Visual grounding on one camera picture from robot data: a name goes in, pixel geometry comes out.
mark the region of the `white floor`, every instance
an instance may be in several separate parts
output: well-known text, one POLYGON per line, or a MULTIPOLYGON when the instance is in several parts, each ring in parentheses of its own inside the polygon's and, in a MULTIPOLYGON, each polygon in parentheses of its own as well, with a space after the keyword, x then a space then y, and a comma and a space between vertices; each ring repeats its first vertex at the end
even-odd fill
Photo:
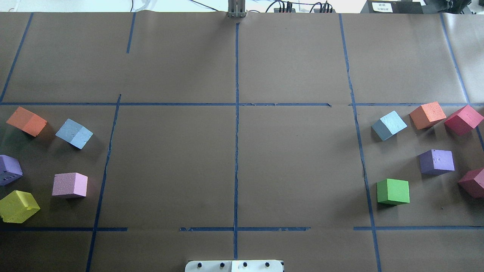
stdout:
MULTIPOLYGON (((133 0, 133 11, 152 10, 158 12, 209 12, 211 9, 190 0, 133 0)), ((227 10, 227 0, 197 0, 217 10, 227 10)), ((314 0, 293 0, 292 2, 313 3, 314 0)), ((359 13, 365 0, 329 1, 338 13, 359 13)), ((264 12, 272 0, 246 0, 247 10, 264 12)), ((296 12, 308 12, 311 6, 296 5, 296 12)), ((469 8, 477 14, 484 14, 484 7, 473 0, 469 8)), ((131 0, 0 0, 0 12, 129 12, 131 0)))

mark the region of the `block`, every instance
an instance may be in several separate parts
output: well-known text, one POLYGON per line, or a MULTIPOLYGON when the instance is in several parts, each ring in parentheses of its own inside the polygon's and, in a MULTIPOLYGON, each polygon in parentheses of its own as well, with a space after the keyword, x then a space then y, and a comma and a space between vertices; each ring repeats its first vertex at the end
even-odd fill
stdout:
POLYGON ((33 112, 30 112, 22 107, 18 107, 17 110, 7 120, 7 124, 10 124, 34 137, 39 135, 42 129, 47 125, 47 121, 33 112))
POLYGON ((454 171, 452 151, 432 149, 419 155, 420 172, 425 175, 442 175, 454 171))
POLYGON ((57 131, 56 136, 82 149, 92 136, 92 132, 81 124, 67 119, 62 127, 57 131))
POLYGON ((436 101, 419 106, 410 113, 410 118, 417 129, 424 129, 434 126, 447 116, 436 101))
POLYGON ((467 105, 449 116, 444 124, 461 136, 475 129, 482 120, 484 120, 484 117, 467 105))
POLYGON ((0 155, 0 186, 7 185, 24 174, 20 163, 15 158, 7 155, 0 155))
POLYGON ((473 198, 484 198, 484 168, 471 170, 458 184, 473 198))
POLYGON ((384 141, 406 128, 407 125, 405 122, 403 122, 400 116, 398 116, 397 112, 392 111, 391 113, 380 118, 371 127, 378 134, 378 136, 380 136, 380 139, 384 141))
POLYGON ((377 182, 377 201, 391 205, 410 203, 408 181, 385 179, 377 182))
POLYGON ((39 210, 31 193, 15 190, 0 200, 0 217, 6 223, 23 223, 39 210))
POLYGON ((88 177, 79 173, 65 173, 54 175, 52 196, 74 198, 86 196, 88 177))

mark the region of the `yellow cube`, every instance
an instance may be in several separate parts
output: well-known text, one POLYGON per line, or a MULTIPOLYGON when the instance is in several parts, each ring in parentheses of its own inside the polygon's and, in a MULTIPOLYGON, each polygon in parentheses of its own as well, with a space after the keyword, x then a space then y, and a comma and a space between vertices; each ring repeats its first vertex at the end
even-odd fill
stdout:
POLYGON ((6 223, 23 223, 39 210, 31 193, 15 190, 0 200, 0 217, 6 223))

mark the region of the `label sticker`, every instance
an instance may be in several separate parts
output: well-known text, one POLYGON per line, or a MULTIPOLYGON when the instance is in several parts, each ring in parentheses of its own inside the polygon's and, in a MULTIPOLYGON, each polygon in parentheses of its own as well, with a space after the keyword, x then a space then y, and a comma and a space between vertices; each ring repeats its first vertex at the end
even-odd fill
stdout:
POLYGON ((374 11, 378 12, 393 12, 392 4, 390 3, 371 3, 374 11))

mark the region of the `light blue cube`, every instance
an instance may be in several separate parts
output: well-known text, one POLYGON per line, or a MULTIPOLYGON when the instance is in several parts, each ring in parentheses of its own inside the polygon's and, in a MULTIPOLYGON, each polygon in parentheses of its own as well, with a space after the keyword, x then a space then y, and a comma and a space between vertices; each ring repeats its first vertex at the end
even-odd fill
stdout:
POLYGON ((400 116, 398 116, 397 112, 392 111, 391 113, 380 118, 380 120, 374 123, 371 127, 378 134, 378 136, 380 136, 381 140, 384 141, 406 128, 407 124, 403 122, 400 116))
POLYGON ((92 136, 92 132, 81 124, 67 119, 62 127, 57 131, 56 136, 82 149, 92 136))

